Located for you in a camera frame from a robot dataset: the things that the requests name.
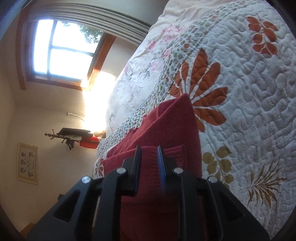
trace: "brown leaf pattern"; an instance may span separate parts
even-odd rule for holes
[[[227,97],[228,88],[217,88],[208,94],[205,93],[215,84],[220,75],[220,64],[215,62],[209,65],[207,53],[201,48],[192,67],[190,87],[186,89],[188,72],[189,64],[185,61],[181,65],[180,72],[175,75],[169,94],[179,98],[185,90],[185,93],[190,95],[199,131],[205,132],[204,122],[213,126],[222,125],[227,119],[219,111],[209,107],[223,103]]]
[[[277,198],[276,198],[276,192],[280,193],[280,191],[273,187],[273,186],[279,186],[281,181],[286,181],[287,178],[275,178],[276,174],[281,169],[278,167],[279,162],[274,166],[274,162],[270,164],[268,170],[264,174],[265,165],[262,166],[260,173],[257,177],[257,179],[254,180],[254,174],[251,171],[251,185],[248,187],[248,193],[249,193],[249,203],[253,200],[254,192],[256,194],[256,205],[259,201],[261,201],[261,206],[264,203],[264,200],[268,203],[269,208],[271,209],[272,202],[275,202],[276,209],[277,209]]]
[[[262,54],[276,55],[278,50],[272,42],[277,40],[274,31],[278,31],[278,28],[271,22],[258,21],[255,17],[247,17],[247,21],[250,23],[249,29],[256,32],[253,36],[255,43],[253,50]]]
[[[216,152],[212,146],[211,148],[213,154],[205,152],[202,156],[202,161],[207,164],[207,171],[209,174],[214,174],[218,169],[215,177],[217,177],[229,189],[228,184],[233,182],[233,175],[228,174],[231,171],[232,164],[228,159],[225,159],[225,157],[232,152],[227,146],[221,146]]]

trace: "window frame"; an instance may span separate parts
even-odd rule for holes
[[[52,46],[54,31],[57,24],[57,20],[54,20],[49,41],[50,43],[48,47],[47,73],[38,73],[35,72],[33,66],[33,51],[39,21],[26,21],[27,14],[28,7],[23,9],[19,16],[16,34],[16,67],[21,90],[27,90],[29,82],[56,85],[80,91],[91,90],[116,37],[104,32],[94,53],[70,49],[66,47]],[[84,82],[83,86],[81,86],[82,81],[80,79],[68,78],[64,76],[53,75],[50,73],[49,66],[51,50],[54,48],[85,53],[93,57],[86,77],[87,82]]]

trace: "bright light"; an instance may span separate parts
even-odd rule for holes
[[[60,21],[57,22],[52,45],[90,53],[94,53],[98,46],[97,43],[88,43],[85,40],[85,36],[80,32],[77,24],[69,23],[69,26],[66,27]]]
[[[34,69],[36,72],[47,73],[47,54],[53,20],[40,20],[37,27],[34,46]],[[53,46],[72,48],[76,50],[94,53],[97,43],[88,43],[80,32],[77,24],[70,23],[65,27],[58,21]],[[69,50],[52,49],[50,59],[50,73],[81,79],[81,87],[88,87],[86,79],[92,57]],[[90,91],[83,91],[85,102],[85,122],[83,128],[93,132],[101,132],[106,129],[106,111],[109,97],[113,91],[116,77],[100,72]]]
[[[85,123],[83,128],[93,132],[106,130],[106,111],[116,77],[101,71],[91,91],[84,91]]]
[[[40,20],[37,27],[34,46],[34,69],[47,73],[47,55],[53,20]],[[55,28],[53,46],[94,53],[98,43],[88,43],[80,28],[75,23],[64,26],[60,21]],[[69,78],[84,79],[87,76],[92,57],[71,50],[52,49],[50,56],[50,73]]]
[[[47,72],[47,53],[53,20],[40,20],[38,23],[34,46],[34,70]]]

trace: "floral quilt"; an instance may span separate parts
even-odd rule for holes
[[[155,87],[100,142],[93,176],[104,176],[101,160],[144,115],[188,93],[203,178],[216,176],[272,238],[296,205],[296,40],[278,12],[261,0],[226,3],[174,26],[173,37],[150,60],[145,57],[142,66],[149,67],[138,73],[141,80],[160,66],[150,76]],[[140,66],[140,56],[136,62]]]

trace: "bolt head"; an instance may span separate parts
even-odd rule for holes
[[[174,169],[174,173],[176,173],[176,174],[181,174],[182,172],[183,172],[183,169],[180,168],[180,167],[176,167],[176,168]]]
[[[91,178],[90,178],[89,176],[85,176],[85,177],[83,177],[83,178],[81,179],[81,181],[82,181],[83,183],[89,183],[89,182],[91,181]]]
[[[215,176],[209,176],[207,179],[211,183],[216,183],[218,181],[218,178],[216,178]]]
[[[119,168],[117,168],[116,172],[117,172],[118,174],[123,174],[123,173],[126,172],[126,169],[125,169],[124,167],[119,167]]]

